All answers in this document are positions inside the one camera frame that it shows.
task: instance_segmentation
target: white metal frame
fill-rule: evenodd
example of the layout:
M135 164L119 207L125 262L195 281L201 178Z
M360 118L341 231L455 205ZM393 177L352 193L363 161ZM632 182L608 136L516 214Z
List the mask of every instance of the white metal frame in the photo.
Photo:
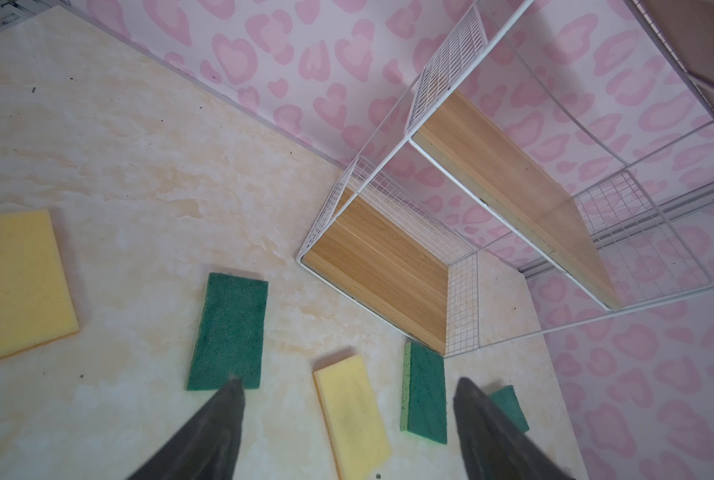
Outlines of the white metal frame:
M423 148L421 148L415 141L413 141L412 137L413 135L419 130L420 126L429 119L429 117L432 115L433 112L435 112L439 106L442 105L442 103L450 96L450 94L460 86L460 84L467 78L467 76L479 65L482 60L490 53L490 51L494 48L494 46L504 38L506 33L511 29L511 27L516 23L516 21L520 18L522 14L524 14L525 10L533 3L533 0L524 0L522 4L516 9L516 11L508 18L504 26L502 26L498 32L492 37L492 38L487 38L486 33L484 31L484 26L482 24L482 21L480 19L480 13L479 9L477 8L477 5L480 0L474 0L474 3L470 6L470 8L467 10L467 12L464 14L464 16L461 18L461 20L458 21L458 23L454 26L452 33L446 38L445 42L440 46L438 51L432 56L432 58L429 60L427 63L426 67L424 67L424 70L420 73L419 76L416 77L415 80L408 86L407 90L400 96L400 99L394 104L392 109L388 112L384 120L381 121L380 125L375 129L371 137L365 142L364 146L360 151L357 153L356 157L352 161L352 164L347 168L347 170L344 172L344 175L342 176L341 179L336 183L334 186L330 196L328 197L328 200L325 203L325 206L322 209L322 212L320 213L320 216L318 216L317 220L314 223L314 226L312 227L312 231L310 232L309 236L307 237L306 241L304 242L304 245L301 248L301 251L296 255L296 261L303 266L306 270L309 272L313 273L316 275L317 278L322 280L323 282L329 284L336 290L338 290L341 294L345 295L347 298L352 300L353 302L356 302L357 304L361 305L363 308L366 310L376 314L379 318L382 320L386 321L383 317L378 315L377 313L373 312L369 308L367 308L365 305L362 305L360 302L358 302L356 299L352 298L350 295L344 293L341 291L339 288L337 288L335 285L332 283L328 282L325 278L317 274L316 272L313 272L312 269L306 267L306 265L303 264L302 258L305 255L305 253L308 251L309 248L320 238L320 236L326 231L327 228L329 228L331 225L333 225L333 222L348 208L348 206L354 201L354 199L359 196L365 188L367 188L369 185L371 185L371 182L381 173L381 170L386 166L386 164L396 155L396 153L406 144L409 144L413 148L415 148L420 154L426 158L433 166L435 166L446 178L448 178L453 184L458 186L463 192L466 193L471 199L473 199L479 206L484 208L489 214L493 215L495 218L498 219L503 225L505 225L509 230L514 232L515 235L517 235L522 241L524 241L528 246L532 247L535 249L536 252L538 252L542 257L549 262L552 266L558 269L558 271L562 272L566 276L568 276L573 283L575 283L584 293L586 293L590 298L594 299L595 302L597 302L606 312L612 312L611 308L609 308L604 302L602 302L599 298L597 298L593 293L591 293L581 282L579 282L576 278L574 278L571 274L569 274L565 269L563 269L557 262L555 262L546 252L543 252L542 249L538 248L532 241L530 241L529 238L524 236L517 228L515 228L512 224L510 224L503 216L498 214L496 210L491 208L487 203L482 201L481 198L479 198L476 194L471 192L467 187L465 187L461 182L458 181L456 177L454 177L449 171L447 171L445 168L443 168L434 158L432 158L431 155L429 155ZM470 26L471 22L473 19L477 23L477 27L473 28ZM437 56L442 54L441 52L444 52L446 48L452 48L449 45L446 47L446 44L448 42L458 42L462 43L463 41L457 40L456 38L453 38L451 40L451 37L454 37L457 32L467 32L469 35L472 34L478 34L481 36L481 39L479 41L474 41L474 44L478 45L478 52L472 53L469 47L467 47L467 51L465 53L466 56L466 61L465 62L458 62L454 66L454 68L450 67L450 64L445 64L443 65L443 70L444 70L444 78L440 79L439 73L428 73L429 68L438 68L439 67L439 61L437 59ZM424 93L421 92L423 88L426 86L432 85L435 88L435 94L436 94L436 100L433 102L429 102L428 98L425 98L423 101L419 101L419 95L423 95ZM386 153L386 155L378 161L378 164L375 166L375 168L371 171L367 177L364 177L362 182L359 184L359 186L354 189L352 195L344 202L344 204L341 206L341 208L338 209L338 211L335 211L334 206L338 202L338 199L342 196L344 192L344 186L346 185L347 182L349 182L349 178L352 176L352 173L354 171L354 166L356 165L357 162L360 161L360 159L363 158L363 152L365 152L366 148L371 144L371 141L374 140L375 136L378 134L378 132L381 131L381 129L386 125L386 123L389 121L390 118L393 118L395 113L397 113L397 109L399 106L403 103L404 100L408 98L409 95L414 94L413 97L413 110L410 111L410 114L408 116L407 123L405 125L404 129L404 134L400 141L390 149L389 152ZM416 107L422 106L425 107L424 111L419 113L418 111L414 111ZM653 211L653 216L659 216L662 219L662 222L666 225L668 229L673 233L674 237L677 238L678 242L684 247L684 249L688 252L689 258L692 262L697 264L698 268L700 271L706 276L707 283L704 283L697 288L693 288L690 290L682 291L679 293L675 293L672 295L667 295L664 297L659 297L657 299L653 300L645 300L642 302L637 302L634 304L631 304L629 306L626 306L624 309L619 310L618 312L612 312L608 313L606 316L614 316L614 315L619 315L624 312L633 312L633 311L638 311L643 308L647 308L649 306L654 306L654 305L660 305L663 304L664 302L670 302L670 301L675 301L680 298L687 298L690 296L693 296L697 293L703 292L704 290L708 290L714 287L713 279L711 274L708 272L707 268L699 261L697 256L690 250L689 246L687 243L684 241L684 239L676 232L674 229L673 225L671 222L669 222L669 219L666 218L666 216L661 212L659 207L655 202L653 202L652 198L647 194L647 192L644 191L644 189L641 187L639 182L636 181L636 179L633 177L633 175L630 174L629 168L624 168L623 170L620 170L618 172L615 172L614 175L621 175L623 174L629 174L632 181L635 183L636 188L639 189L639 194L643 197L646 198L647 202L650 203L650 207L652 208ZM602 182L606 180L610 180L614 175L611 175L608 178L605 178L601 180L600 182L597 182L595 185L590 187L587 190L584 190L581 193L587 192L593 187L596 187L598 185L601 185ZM392 325L395 329L397 329L396 326L394 326L391 322L386 321L390 325ZM447 346L448 348L448 355L449 354L459 354L471 350L476 350L476 348L479 348L479 336L477 334L477 344L473 348L469 348L466 350L464 349L458 349L455 352L452 352L450 350L450 345Z

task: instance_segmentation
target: shelf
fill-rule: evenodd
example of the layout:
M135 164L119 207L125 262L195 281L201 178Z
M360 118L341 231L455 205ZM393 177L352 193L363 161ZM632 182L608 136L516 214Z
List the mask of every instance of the shelf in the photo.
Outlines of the shelf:
M352 196L345 188L336 211ZM357 197L302 262L432 350L445 354L448 267Z
M601 302L622 308L573 197L460 92L413 141Z

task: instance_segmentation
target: yellow sponge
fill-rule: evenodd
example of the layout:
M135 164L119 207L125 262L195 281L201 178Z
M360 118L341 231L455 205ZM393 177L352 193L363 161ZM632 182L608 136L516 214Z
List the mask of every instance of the yellow sponge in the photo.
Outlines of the yellow sponge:
M391 456L389 438L360 355L314 372L341 480L364 480Z
M48 211L0 215L0 358L79 329Z

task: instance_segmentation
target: green scouring pad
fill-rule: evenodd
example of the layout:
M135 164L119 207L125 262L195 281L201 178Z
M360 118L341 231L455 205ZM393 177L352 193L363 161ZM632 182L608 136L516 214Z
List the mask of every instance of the green scouring pad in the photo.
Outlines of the green scouring pad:
M236 376L261 385L263 319L268 282L210 274L187 390L215 390Z
M520 432L525 433L530 430L525 414L522 413L522 408L520 408L520 402L516 399L514 385L507 385L497 389L489 394L488 397L509 417L509 420L514 423Z
M448 443L442 356L416 342L405 345L400 430Z

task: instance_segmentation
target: heart pattern wall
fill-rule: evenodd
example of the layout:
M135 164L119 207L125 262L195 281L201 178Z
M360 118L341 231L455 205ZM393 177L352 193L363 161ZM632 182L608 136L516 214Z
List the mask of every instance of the heart pattern wall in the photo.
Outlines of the heart pattern wall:
M714 206L676 227L714 275ZM602 313L564 276L528 285L544 328ZM545 338L592 480L714 478L714 293Z
M423 68L469 0L74 0L73 6L347 164ZM520 0L488 0L489 34ZM622 0L536 0L509 36L573 116L660 200L714 180L714 125ZM586 136L506 43L463 92L568 192L623 164ZM371 145L374 157L391 148ZM404 149L389 172L440 221L519 266L538 257Z

